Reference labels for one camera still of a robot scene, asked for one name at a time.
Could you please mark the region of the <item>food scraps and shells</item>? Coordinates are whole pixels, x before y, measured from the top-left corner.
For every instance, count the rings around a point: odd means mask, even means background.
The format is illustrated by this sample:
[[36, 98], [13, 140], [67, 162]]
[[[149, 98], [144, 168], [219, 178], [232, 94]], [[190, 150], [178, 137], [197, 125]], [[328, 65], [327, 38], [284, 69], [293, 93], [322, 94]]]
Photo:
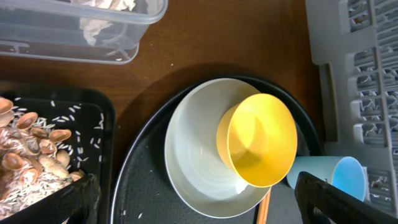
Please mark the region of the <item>food scraps and shells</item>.
[[47, 124], [38, 113], [21, 112], [1, 98], [1, 219], [10, 217], [84, 177], [61, 144], [69, 129]]

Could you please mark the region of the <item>blue plastic cup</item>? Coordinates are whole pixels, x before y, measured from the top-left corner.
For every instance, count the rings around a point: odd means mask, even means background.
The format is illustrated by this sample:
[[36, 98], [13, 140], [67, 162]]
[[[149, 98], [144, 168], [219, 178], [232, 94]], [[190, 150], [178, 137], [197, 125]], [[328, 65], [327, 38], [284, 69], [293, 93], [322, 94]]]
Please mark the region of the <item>blue plastic cup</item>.
[[286, 176], [288, 184], [293, 189], [301, 172], [308, 172], [362, 202], [366, 197], [367, 180], [365, 173], [362, 165], [353, 157], [296, 157]]

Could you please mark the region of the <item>white napkin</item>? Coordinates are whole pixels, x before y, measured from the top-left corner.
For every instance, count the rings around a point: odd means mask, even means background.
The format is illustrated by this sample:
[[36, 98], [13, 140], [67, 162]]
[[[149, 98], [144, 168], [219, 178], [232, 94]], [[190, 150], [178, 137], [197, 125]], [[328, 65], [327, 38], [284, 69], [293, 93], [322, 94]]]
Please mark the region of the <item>white napkin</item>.
[[[70, 2], [72, 4], [97, 7], [100, 9], [110, 9], [114, 11], [132, 11], [136, 5], [135, 0], [71, 0]], [[99, 19], [80, 19], [80, 29], [83, 31], [85, 40], [91, 46], [94, 46], [96, 43], [95, 36], [111, 25], [111, 22]]]

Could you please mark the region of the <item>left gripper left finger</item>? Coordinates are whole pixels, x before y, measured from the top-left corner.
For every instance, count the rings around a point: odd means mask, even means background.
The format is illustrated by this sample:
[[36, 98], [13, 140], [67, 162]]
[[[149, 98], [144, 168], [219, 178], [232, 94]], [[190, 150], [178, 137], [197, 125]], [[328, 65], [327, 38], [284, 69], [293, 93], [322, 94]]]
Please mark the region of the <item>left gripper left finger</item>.
[[1, 220], [18, 223], [96, 223], [101, 200], [97, 176], [88, 174], [37, 203]]

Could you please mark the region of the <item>yellow bowl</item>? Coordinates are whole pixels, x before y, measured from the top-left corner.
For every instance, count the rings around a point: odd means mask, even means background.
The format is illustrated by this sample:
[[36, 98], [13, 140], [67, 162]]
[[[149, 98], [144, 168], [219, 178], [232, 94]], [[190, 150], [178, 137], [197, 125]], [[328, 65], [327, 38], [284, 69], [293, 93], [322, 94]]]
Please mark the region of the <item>yellow bowl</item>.
[[253, 187], [280, 182], [297, 153], [294, 118], [277, 97], [258, 93], [230, 108], [220, 119], [216, 146], [223, 163]]

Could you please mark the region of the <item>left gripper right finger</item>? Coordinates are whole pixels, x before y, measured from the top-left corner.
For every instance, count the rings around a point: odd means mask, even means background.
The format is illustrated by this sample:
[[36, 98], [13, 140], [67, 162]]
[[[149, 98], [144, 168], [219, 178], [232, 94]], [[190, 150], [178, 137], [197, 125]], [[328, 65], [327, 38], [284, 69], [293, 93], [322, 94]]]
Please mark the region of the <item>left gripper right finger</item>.
[[299, 173], [295, 198], [306, 224], [397, 224], [396, 218], [372, 208], [308, 172]]

